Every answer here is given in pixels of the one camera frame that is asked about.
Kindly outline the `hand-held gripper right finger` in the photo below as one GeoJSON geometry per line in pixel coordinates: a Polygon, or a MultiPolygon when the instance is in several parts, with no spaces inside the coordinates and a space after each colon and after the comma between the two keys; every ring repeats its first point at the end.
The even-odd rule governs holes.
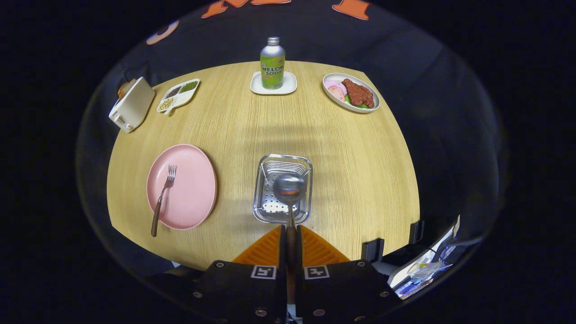
{"type": "Polygon", "coordinates": [[[364,324],[397,308],[387,276],[370,262],[348,260],[305,226],[297,235],[296,315],[305,324],[364,324]]]}

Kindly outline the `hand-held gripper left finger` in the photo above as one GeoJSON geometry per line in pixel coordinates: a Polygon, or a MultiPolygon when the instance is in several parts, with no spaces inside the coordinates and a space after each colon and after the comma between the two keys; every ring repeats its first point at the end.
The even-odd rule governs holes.
{"type": "Polygon", "coordinates": [[[287,316],[286,229],[261,238],[273,265],[214,261],[193,289],[191,307],[216,324],[284,324],[287,316]]]}

